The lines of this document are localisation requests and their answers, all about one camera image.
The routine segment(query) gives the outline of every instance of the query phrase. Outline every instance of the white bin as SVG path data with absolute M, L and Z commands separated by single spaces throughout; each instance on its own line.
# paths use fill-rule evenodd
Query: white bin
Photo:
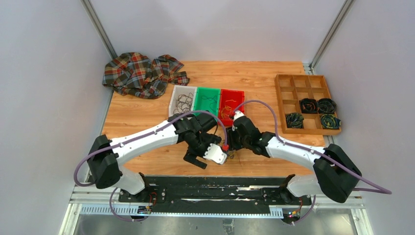
M 183 110 L 193 110 L 197 87 L 175 85 L 169 104 L 169 117 Z

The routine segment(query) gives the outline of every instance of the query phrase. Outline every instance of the plastic bin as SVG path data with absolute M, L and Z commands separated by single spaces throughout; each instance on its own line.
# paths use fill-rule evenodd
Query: plastic bin
M 193 110 L 197 87 L 175 85 L 169 104 L 169 117 Z
M 233 115 L 233 110 L 245 101 L 245 93 L 243 91 L 221 90 L 221 99 L 219 104 L 219 119 L 225 126 L 232 126 L 233 120 L 229 115 Z
M 218 116 L 219 101 L 220 89 L 198 87 L 193 110 L 206 110 Z

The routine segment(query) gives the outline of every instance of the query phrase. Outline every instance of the plaid blanket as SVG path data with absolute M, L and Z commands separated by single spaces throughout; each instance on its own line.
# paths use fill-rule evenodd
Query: plaid blanket
M 178 72 L 183 66 L 170 55 L 162 55 L 151 63 L 140 53 L 124 53 L 105 66 L 102 84 L 121 95 L 157 99 L 165 93 L 167 83 L 184 86 L 189 83 L 186 72 Z

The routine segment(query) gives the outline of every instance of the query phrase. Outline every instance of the white wall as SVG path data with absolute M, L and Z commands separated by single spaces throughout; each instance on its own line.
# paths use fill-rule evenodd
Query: white wall
M 57 234 L 111 59 L 79 0 L 1 1 L 0 234 Z
M 118 54 L 310 62 L 344 0 L 92 0 Z
M 376 235 L 415 230 L 414 9 L 413 0 L 357 0 L 317 67 L 339 106 L 337 143 L 393 192 L 363 193 Z

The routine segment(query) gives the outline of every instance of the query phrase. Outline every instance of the perforated metal strip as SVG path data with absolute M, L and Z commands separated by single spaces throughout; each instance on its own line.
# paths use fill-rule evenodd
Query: perforated metal strip
M 114 205 L 114 210 L 118 215 L 147 215 L 137 213 L 136 205 Z M 112 215 L 110 206 L 103 204 L 83 204 L 80 214 L 103 214 Z M 220 218 L 269 218 L 282 219 L 281 208 L 270 208 L 268 214 L 234 214 L 234 213 L 169 213 L 153 212 L 150 216 L 171 216 L 171 217 L 220 217 Z

